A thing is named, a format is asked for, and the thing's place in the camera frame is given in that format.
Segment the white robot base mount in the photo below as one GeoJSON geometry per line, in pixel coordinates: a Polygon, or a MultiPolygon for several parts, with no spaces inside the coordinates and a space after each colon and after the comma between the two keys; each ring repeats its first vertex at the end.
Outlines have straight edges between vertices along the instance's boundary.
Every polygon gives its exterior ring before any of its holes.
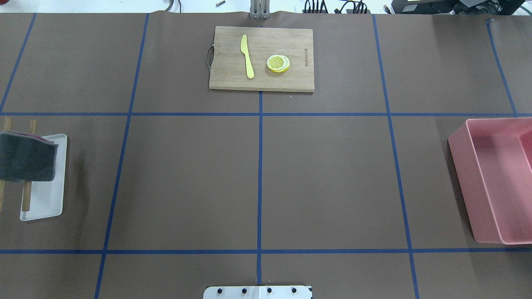
{"type": "Polygon", "coordinates": [[[212,286],[205,289],[204,299],[312,299],[312,288],[304,285],[281,286],[212,286]]]}

